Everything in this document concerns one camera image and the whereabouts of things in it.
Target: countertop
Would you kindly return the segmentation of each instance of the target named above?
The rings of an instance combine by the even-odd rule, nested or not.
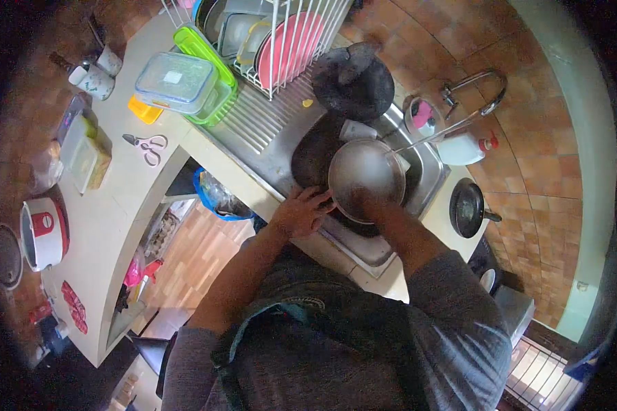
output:
[[[112,153],[112,162],[100,188],[81,195],[69,176],[64,175],[59,183],[68,214],[70,246],[61,263],[44,271],[42,277],[46,292],[55,301],[57,315],[69,325],[69,338],[94,366],[99,366],[126,331],[125,328],[113,330],[108,338],[125,271],[156,207],[189,157],[197,160],[265,220],[271,218],[280,204],[211,138],[179,114],[164,111],[154,124],[146,125],[127,108],[140,71],[153,54],[172,47],[174,30],[165,15],[156,16],[144,25],[128,42],[123,68],[116,77],[112,95],[106,101],[92,104],[99,136],[111,145]],[[156,134],[166,136],[169,145],[161,153],[162,163],[155,168],[148,167],[141,153],[121,138],[126,133],[142,138]],[[444,186],[421,220],[448,247],[468,260],[487,221],[471,239],[461,238],[452,228],[448,204],[452,188],[462,177],[470,177],[466,167],[451,168]],[[294,243],[324,266],[349,275],[365,290],[408,300],[398,258],[379,279],[374,279],[319,234]],[[80,333],[70,317],[60,292],[63,281],[71,285],[85,306],[89,329],[86,335]]]

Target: yellow container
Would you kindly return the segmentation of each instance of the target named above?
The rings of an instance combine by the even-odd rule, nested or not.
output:
[[[160,117],[160,113],[162,113],[162,109],[142,103],[135,98],[135,95],[130,97],[128,108],[146,124],[153,124]]]

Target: blue plastic bag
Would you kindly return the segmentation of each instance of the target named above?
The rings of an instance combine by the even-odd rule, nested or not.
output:
[[[205,184],[201,184],[201,173],[206,173]],[[244,203],[242,203],[235,195],[232,195],[222,184],[212,177],[203,167],[199,167],[194,172],[194,189],[197,191],[198,198],[204,207],[209,209],[217,217],[224,221],[239,221],[253,218],[256,214]],[[237,209],[238,215],[220,214],[220,209]]]

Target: pink plate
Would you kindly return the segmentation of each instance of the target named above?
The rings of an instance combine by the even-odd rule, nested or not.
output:
[[[300,16],[300,18],[297,22],[295,41],[293,41],[293,30],[295,29],[297,16]],[[304,71],[304,65],[311,61],[313,52],[324,29],[322,18],[315,12],[303,11],[290,16],[288,18],[288,29],[286,30],[286,43],[283,45],[283,53],[281,53],[283,26],[284,23],[280,23],[277,26],[274,41],[274,63],[271,68],[272,84],[274,86],[283,83],[284,79],[290,81]],[[293,50],[295,51],[292,56],[290,55],[291,43],[294,43]],[[261,53],[261,59],[258,62],[258,76],[261,79],[261,86],[265,89],[270,88],[270,57],[271,37],[266,40],[263,52]]]

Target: stainless steel sink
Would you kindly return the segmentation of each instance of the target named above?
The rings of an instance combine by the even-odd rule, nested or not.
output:
[[[280,201],[288,196],[295,184],[291,168],[293,153],[304,136],[326,114],[318,103],[309,108],[302,105],[305,99],[315,100],[310,78],[310,70],[307,70],[280,91],[273,101],[241,82],[238,101],[221,123],[214,127],[195,125]],[[403,112],[395,105],[368,125],[377,129],[380,138],[384,138],[391,148],[405,147],[414,142],[404,126]],[[403,151],[402,156],[411,164],[403,207],[419,218],[443,185],[450,169],[441,162],[430,144]],[[321,161],[329,161],[329,158],[321,158]],[[369,229],[361,230],[353,224],[356,223],[330,214],[321,232],[371,275],[379,277],[395,253],[381,235],[371,233]]]

